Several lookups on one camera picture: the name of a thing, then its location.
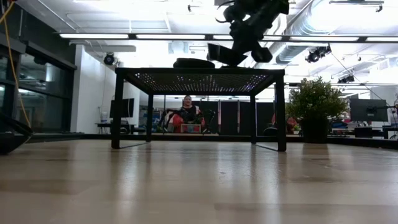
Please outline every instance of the wooden floor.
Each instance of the wooden floor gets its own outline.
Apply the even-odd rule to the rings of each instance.
[[[26,144],[0,157],[4,224],[398,223],[398,151],[289,144]]]

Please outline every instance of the computer monitor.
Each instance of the computer monitor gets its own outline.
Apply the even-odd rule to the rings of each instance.
[[[122,108],[122,118],[132,118],[134,111],[134,98],[123,99],[121,108]],[[113,118],[113,111],[114,111],[114,100],[112,100],[111,102],[111,114],[109,115],[110,118]]]
[[[388,121],[385,100],[350,99],[352,121]]]

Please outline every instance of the yellow cable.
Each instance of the yellow cable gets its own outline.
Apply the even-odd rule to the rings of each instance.
[[[14,2],[11,3],[11,5],[8,7],[7,11],[4,13],[4,15],[2,16],[2,18],[0,19],[0,23],[4,20],[4,26],[6,28],[6,38],[7,38],[7,44],[8,44],[8,54],[10,56],[10,60],[11,60],[11,68],[12,68],[12,74],[14,75],[14,79],[15,79],[15,87],[17,90],[19,90],[19,84],[18,84],[18,78],[17,78],[17,73],[15,71],[15,66],[14,66],[14,61],[12,59],[12,51],[11,51],[11,44],[10,44],[10,38],[9,38],[9,34],[8,34],[8,26],[7,26],[7,19],[6,16],[8,14],[8,12],[11,10],[12,6],[14,5]],[[25,119],[26,119],[26,123],[27,125],[31,128],[30,126],[30,122],[29,122],[29,118],[26,115],[26,110],[25,110],[25,106],[24,106],[24,102],[22,101],[22,97],[21,94],[18,91],[18,97],[19,97],[19,101],[21,103],[21,107],[22,107],[22,111],[24,112],[25,115]]]

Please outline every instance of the plant pot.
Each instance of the plant pot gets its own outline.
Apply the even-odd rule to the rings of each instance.
[[[301,124],[305,143],[326,143],[329,130],[327,119],[303,119]]]

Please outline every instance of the green leaves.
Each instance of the green leaves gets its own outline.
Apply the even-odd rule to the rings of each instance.
[[[304,78],[298,89],[290,91],[287,113],[301,119],[336,117],[347,109],[346,100],[340,96],[341,92],[323,82],[322,77],[314,81]]]

